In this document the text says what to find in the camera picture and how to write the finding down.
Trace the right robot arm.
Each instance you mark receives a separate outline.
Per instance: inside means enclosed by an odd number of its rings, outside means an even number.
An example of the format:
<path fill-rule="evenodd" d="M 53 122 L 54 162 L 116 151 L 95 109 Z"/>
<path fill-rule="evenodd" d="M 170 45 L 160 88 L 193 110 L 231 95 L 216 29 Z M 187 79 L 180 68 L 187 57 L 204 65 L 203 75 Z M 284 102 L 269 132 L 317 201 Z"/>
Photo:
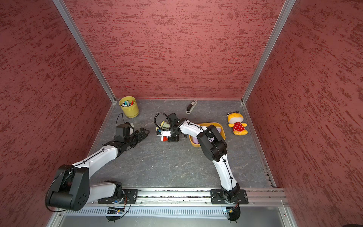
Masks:
<path fill-rule="evenodd" d="M 186 118 L 178 118 L 175 113 L 167 115 L 166 120 L 168 126 L 157 125 L 161 136 L 169 142 L 177 142 L 180 134 L 197 138 L 203 154 L 216 168 L 224 200 L 229 204 L 236 202 L 241 188 L 228 162 L 227 143 L 216 126 L 195 124 Z"/>

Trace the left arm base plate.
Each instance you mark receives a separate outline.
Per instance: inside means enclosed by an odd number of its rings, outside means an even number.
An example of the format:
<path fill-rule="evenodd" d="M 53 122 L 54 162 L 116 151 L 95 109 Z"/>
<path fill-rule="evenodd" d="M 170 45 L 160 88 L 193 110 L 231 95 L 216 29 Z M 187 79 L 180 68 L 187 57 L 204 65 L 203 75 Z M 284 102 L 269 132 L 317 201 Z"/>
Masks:
<path fill-rule="evenodd" d="M 138 189 L 122 189 L 118 194 L 112 197 L 102 198 L 98 200 L 98 204 L 125 205 L 135 204 L 138 196 Z"/>

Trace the yellow plastic storage box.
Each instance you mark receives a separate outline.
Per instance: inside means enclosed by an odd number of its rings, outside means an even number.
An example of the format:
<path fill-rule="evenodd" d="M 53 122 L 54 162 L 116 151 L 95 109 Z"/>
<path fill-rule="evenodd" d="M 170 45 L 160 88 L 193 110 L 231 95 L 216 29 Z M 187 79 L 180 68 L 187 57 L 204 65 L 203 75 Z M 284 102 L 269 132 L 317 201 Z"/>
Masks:
<path fill-rule="evenodd" d="M 198 123 L 198 125 L 205 126 L 205 127 L 213 125 L 213 126 L 215 126 L 217 128 L 217 130 L 221 134 L 222 138 L 224 140 L 226 139 L 226 135 L 225 135 L 224 129 L 223 129 L 221 124 L 213 122 L 213 123 Z M 189 136 L 189 140 L 190 140 L 193 147 L 200 148 L 200 144 L 199 144 L 197 138 Z"/>

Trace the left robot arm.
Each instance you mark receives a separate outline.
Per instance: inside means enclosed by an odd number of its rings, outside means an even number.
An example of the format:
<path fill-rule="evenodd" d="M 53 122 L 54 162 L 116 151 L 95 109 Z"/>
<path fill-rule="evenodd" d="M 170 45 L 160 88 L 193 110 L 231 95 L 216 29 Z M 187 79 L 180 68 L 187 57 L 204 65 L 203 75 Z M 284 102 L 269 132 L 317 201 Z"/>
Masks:
<path fill-rule="evenodd" d="M 135 130 L 133 124 L 116 126 L 116 135 L 95 154 L 72 165 L 62 165 L 45 196 L 45 207 L 51 212 L 79 211 L 87 203 L 102 199 L 113 204 L 124 203 L 127 197 L 122 183 L 106 181 L 91 185 L 91 177 L 110 161 L 134 148 L 149 135 L 145 128 Z"/>

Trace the green flashlight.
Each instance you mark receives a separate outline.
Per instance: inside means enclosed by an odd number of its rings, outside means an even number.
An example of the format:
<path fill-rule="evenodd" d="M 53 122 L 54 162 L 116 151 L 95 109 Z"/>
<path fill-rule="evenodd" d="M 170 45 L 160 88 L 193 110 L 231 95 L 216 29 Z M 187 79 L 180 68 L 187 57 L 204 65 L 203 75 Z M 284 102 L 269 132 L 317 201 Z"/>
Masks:
<path fill-rule="evenodd" d="M 170 129 L 170 124 L 166 121 L 162 121 L 160 127 L 163 128 L 164 130 L 167 130 Z"/>

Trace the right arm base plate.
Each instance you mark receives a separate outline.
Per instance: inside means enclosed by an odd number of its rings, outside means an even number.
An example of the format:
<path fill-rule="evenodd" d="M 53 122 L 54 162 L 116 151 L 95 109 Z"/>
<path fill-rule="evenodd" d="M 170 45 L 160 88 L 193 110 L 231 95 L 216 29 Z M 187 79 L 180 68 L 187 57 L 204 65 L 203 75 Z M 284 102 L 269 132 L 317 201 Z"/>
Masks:
<path fill-rule="evenodd" d="M 236 192 L 226 192 L 224 190 L 212 189 L 210 190 L 211 203 L 213 205 L 217 204 L 249 204 L 247 192 L 245 190 L 239 190 Z"/>

